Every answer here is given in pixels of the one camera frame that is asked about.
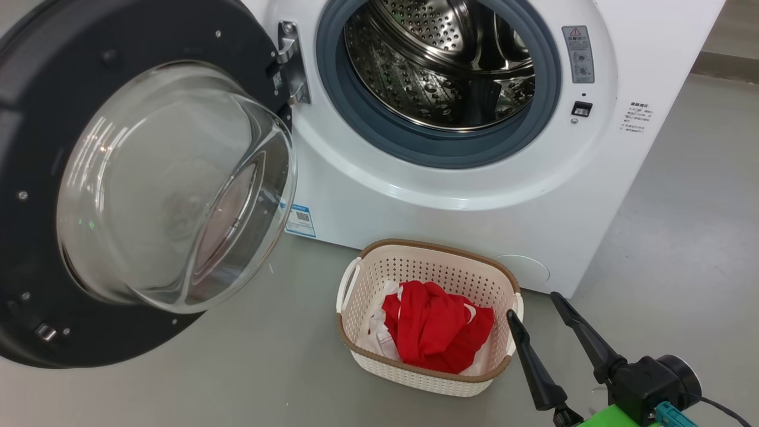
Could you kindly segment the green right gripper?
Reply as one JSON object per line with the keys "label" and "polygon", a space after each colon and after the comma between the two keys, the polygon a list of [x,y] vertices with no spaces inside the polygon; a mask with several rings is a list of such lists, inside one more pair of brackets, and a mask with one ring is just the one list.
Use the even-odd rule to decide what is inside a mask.
{"label": "green right gripper", "polygon": [[[562,294],[554,291],[550,293],[550,298],[562,321],[572,328],[593,365],[593,376],[597,383],[610,383],[616,371],[628,365],[627,359],[618,354]],[[659,426],[654,418],[644,416],[638,419],[618,405],[607,406],[584,419],[566,405],[566,392],[553,381],[537,356],[531,346],[531,337],[517,313],[510,309],[506,318],[534,406],[538,411],[554,410],[553,426]]]}

